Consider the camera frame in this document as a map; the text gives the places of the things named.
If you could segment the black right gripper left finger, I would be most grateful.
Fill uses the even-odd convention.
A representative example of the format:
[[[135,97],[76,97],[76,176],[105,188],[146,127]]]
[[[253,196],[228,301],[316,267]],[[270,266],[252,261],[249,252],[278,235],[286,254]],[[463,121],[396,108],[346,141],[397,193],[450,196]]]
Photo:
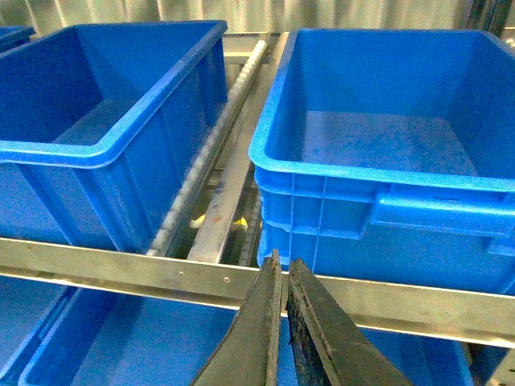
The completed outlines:
[[[282,311],[278,251],[265,259],[233,322],[193,385],[276,385]]]

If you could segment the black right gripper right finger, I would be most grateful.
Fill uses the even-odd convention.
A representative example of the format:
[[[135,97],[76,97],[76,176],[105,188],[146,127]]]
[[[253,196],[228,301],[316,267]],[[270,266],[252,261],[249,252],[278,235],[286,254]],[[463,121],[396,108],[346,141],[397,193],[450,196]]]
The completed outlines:
[[[411,385],[307,265],[290,265],[286,311],[299,385]]]

